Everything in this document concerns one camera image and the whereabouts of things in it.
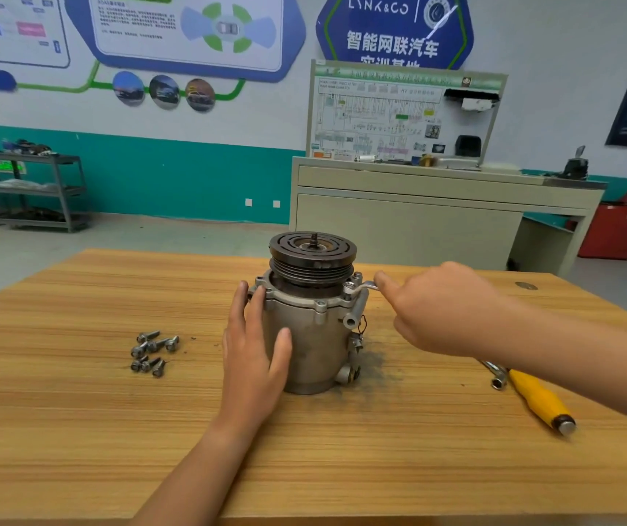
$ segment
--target yellow handle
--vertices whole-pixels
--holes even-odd
[[[576,423],[566,406],[552,391],[544,388],[539,380],[515,369],[511,369],[509,375],[530,409],[548,426],[564,435],[576,429]]]

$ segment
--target circular photo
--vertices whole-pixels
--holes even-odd
[[[208,112],[216,104],[216,93],[204,79],[192,79],[184,89],[186,102],[197,112]]]
[[[133,72],[118,72],[114,76],[114,94],[126,105],[141,105],[145,97],[143,81]]]
[[[179,87],[169,76],[155,76],[150,82],[150,97],[158,107],[171,111],[179,103]]]

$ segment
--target hand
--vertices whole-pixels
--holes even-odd
[[[258,287],[252,296],[245,319],[247,300],[248,283],[241,281],[230,306],[228,326],[223,332],[223,393],[215,422],[252,440],[260,425],[274,411],[287,381],[291,331],[288,328],[279,331],[270,363],[262,332],[264,287]]]
[[[523,306],[456,262],[414,275],[403,286],[382,271],[374,282],[396,311],[399,334],[434,353],[490,360]]]

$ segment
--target wooden table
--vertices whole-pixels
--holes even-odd
[[[131,517],[216,413],[232,291],[266,267],[88,250],[0,291],[0,522]],[[484,275],[547,309],[627,328],[627,312],[553,275]],[[372,292],[352,387],[283,396],[224,517],[366,526],[627,514],[627,417],[559,390],[580,425],[560,438],[512,389],[494,391],[478,362],[412,348],[392,317]],[[128,367],[136,334],[155,328],[184,340],[160,380]]]

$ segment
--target bolt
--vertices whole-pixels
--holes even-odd
[[[136,337],[136,341],[138,343],[145,343],[145,342],[150,341],[151,339],[155,339],[159,335],[160,335],[160,331],[159,330],[153,330],[152,332],[141,332]]]
[[[158,363],[162,361],[163,360],[160,357],[155,358],[154,360],[147,360],[140,365],[140,370],[143,371],[144,373],[147,373],[148,371],[150,371],[153,367],[155,367]]]
[[[148,361],[149,356],[146,354],[145,356],[141,356],[140,358],[138,358],[137,360],[133,360],[133,363],[131,363],[131,370],[133,372],[138,372],[140,371],[141,365],[143,365],[143,363]]]
[[[169,340],[165,342],[165,348],[168,350],[168,353],[174,353],[177,350],[178,343],[179,336],[169,338]]]
[[[155,378],[160,378],[161,376],[165,374],[166,363],[167,362],[165,362],[164,360],[161,360],[155,367],[153,367],[153,376]]]
[[[143,354],[145,354],[147,344],[148,342],[145,342],[141,343],[141,345],[136,345],[135,347],[133,347],[131,349],[131,355],[134,358],[140,358],[141,356],[143,356]]]
[[[161,339],[159,342],[145,342],[145,349],[149,353],[156,353],[169,341],[169,338]]]

